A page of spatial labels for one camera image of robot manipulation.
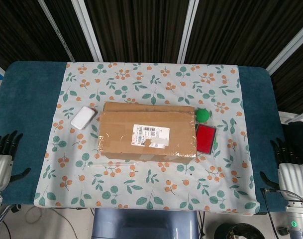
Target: orange berry pattern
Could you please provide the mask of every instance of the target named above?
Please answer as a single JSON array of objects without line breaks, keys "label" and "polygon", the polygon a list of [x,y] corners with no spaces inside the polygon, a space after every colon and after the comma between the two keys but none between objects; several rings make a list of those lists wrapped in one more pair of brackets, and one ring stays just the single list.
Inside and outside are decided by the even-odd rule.
[{"label": "orange berry pattern", "polygon": [[[98,151],[106,101],[207,109],[212,152],[185,163],[108,159]],[[97,114],[79,130],[70,121],[83,106]],[[69,62],[54,107],[35,205],[259,210],[237,66]]]}]

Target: dark curtain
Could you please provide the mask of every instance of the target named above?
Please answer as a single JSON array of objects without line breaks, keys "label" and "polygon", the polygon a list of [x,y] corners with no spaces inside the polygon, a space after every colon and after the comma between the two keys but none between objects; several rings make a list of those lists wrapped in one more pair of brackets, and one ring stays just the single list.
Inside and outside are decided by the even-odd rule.
[{"label": "dark curtain", "polygon": [[36,0],[0,0],[0,66],[18,60],[69,61]]},{"label": "dark curtain", "polygon": [[200,0],[186,63],[266,68],[303,27],[303,0]]},{"label": "dark curtain", "polygon": [[45,0],[58,29],[76,61],[93,61],[70,0]]},{"label": "dark curtain", "polygon": [[303,112],[303,45],[271,76],[280,111]]},{"label": "dark curtain", "polygon": [[85,0],[104,61],[176,63],[189,0]]}]

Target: black container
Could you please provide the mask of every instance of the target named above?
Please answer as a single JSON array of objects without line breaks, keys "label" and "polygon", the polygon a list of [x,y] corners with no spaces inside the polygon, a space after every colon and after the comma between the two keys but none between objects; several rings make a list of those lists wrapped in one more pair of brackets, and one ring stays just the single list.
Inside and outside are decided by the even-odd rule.
[{"label": "black container", "polygon": [[233,236],[244,236],[248,239],[265,239],[262,233],[246,223],[221,224],[214,233],[214,239],[233,239]]}]

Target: red sponge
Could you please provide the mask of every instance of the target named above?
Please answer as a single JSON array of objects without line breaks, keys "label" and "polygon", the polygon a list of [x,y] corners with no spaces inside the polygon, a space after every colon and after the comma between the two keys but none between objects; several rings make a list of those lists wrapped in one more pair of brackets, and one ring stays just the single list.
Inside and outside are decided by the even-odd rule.
[{"label": "red sponge", "polygon": [[211,154],[216,128],[203,124],[198,125],[197,150],[202,153]]}]

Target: robotic arm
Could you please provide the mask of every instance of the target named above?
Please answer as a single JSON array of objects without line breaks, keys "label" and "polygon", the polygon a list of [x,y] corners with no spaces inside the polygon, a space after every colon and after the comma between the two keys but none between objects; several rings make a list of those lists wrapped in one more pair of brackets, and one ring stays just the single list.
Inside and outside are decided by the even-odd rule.
[{"label": "robotic arm", "polygon": [[[22,133],[15,137],[16,134],[17,131],[14,131],[13,133],[7,134],[4,137],[0,136],[0,208],[2,204],[1,191],[3,191],[10,182],[25,177],[31,170],[30,168],[27,168],[21,174],[11,176],[17,146],[23,137]],[[0,213],[0,223],[9,209],[10,207],[7,207],[6,210]]]},{"label": "robotic arm", "polygon": [[279,229],[280,234],[290,233],[291,239],[303,239],[303,165],[291,147],[277,138],[278,145],[271,141],[278,168],[279,184],[270,181],[265,173],[260,172],[263,181],[272,189],[261,189],[265,192],[281,192],[288,200],[286,206],[287,228]]}]

